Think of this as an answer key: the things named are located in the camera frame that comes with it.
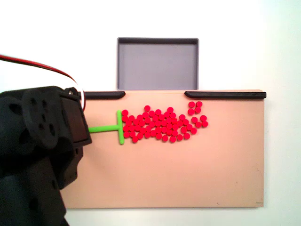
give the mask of beige board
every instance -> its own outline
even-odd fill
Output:
[[[85,117],[90,127],[112,125],[117,110],[137,116],[150,105],[191,119],[191,100],[184,91],[127,91],[118,100],[88,100]],[[117,131],[92,134],[77,180],[62,190],[66,207],[262,207],[264,101],[202,102],[198,117],[206,115],[209,125],[189,140],[128,138],[120,145]]]

